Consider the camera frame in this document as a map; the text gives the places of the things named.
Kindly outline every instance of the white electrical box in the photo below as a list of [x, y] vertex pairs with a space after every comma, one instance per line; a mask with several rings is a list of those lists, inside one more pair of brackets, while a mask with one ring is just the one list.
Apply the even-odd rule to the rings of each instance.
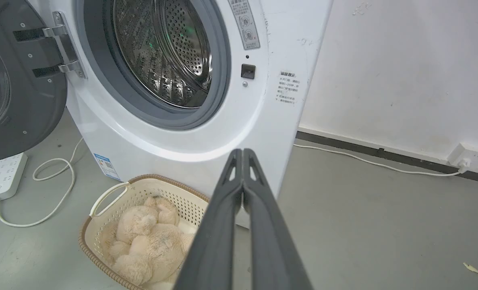
[[23, 153], [0, 160], [0, 200], [15, 195], [26, 161]]
[[469, 160], [468, 169], [472, 171], [478, 167], [478, 147], [460, 143], [448, 156], [447, 160], [451, 165], [456, 167], [459, 167], [459, 163], [462, 160]]

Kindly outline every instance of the beige teddy bear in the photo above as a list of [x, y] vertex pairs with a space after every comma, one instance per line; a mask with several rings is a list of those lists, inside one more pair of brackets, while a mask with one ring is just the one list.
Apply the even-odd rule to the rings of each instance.
[[117, 258], [113, 269], [135, 285], [163, 281], [182, 264], [193, 239], [173, 224], [157, 224], [151, 234], [133, 240], [128, 255]]
[[110, 256], [117, 259], [128, 254], [133, 239], [138, 235], [149, 235], [156, 223], [178, 225], [178, 209], [163, 197], [148, 197], [144, 205], [132, 206], [117, 224], [116, 241], [110, 247]]

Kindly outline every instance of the baseboard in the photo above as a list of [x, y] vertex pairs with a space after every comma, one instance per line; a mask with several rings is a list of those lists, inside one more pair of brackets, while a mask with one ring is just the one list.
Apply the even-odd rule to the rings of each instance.
[[[444, 159], [435, 158], [433, 156], [428, 156], [416, 152], [403, 151], [391, 147], [382, 147], [374, 143], [352, 139], [345, 136], [320, 132], [301, 126], [298, 128], [296, 138], [322, 145], [346, 149], [353, 152], [377, 156], [387, 160], [393, 160], [396, 162], [409, 164], [424, 169], [434, 170], [437, 172], [453, 173], [458, 171], [458, 168], [447, 165], [448, 161]], [[477, 172], [468, 171], [458, 176], [478, 181], [478, 170]]]

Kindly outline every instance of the metal hinge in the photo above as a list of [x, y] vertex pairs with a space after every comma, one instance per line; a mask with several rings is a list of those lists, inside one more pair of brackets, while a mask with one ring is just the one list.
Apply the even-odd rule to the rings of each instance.
[[79, 60], [76, 47], [73, 45], [73, 41], [70, 37], [71, 33], [64, 13], [61, 11], [53, 11], [53, 19], [56, 26], [42, 28], [42, 31], [45, 37], [53, 37], [56, 39], [56, 43], [64, 59], [64, 64], [60, 64], [58, 68], [64, 73], [75, 71], [78, 77], [86, 79], [87, 75], [85, 74], [83, 64], [81, 60]]

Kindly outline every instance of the gray floor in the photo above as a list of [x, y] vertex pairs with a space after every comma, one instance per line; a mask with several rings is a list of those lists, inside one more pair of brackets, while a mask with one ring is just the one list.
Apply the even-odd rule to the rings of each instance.
[[[18, 193], [2, 202], [9, 221], [33, 222], [53, 209], [70, 173], [44, 182], [31, 174], [50, 158], [68, 158], [79, 138], [67, 114], [27, 152]], [[77, 244], [93, 202], [116, 181], [103, 176], [84, 144], [76, 160], [76, 185], [51, 220], [26, 229], [0, 222], [0, 290], [121, 289]], [[316, 289], [478, 289], [478, 275], [463, 266], [478, 268], [478, 182], [401, 174], [294, 148], [279, 206]], [[239, 229], [235, 289], [250, 289], [248, 239]]]

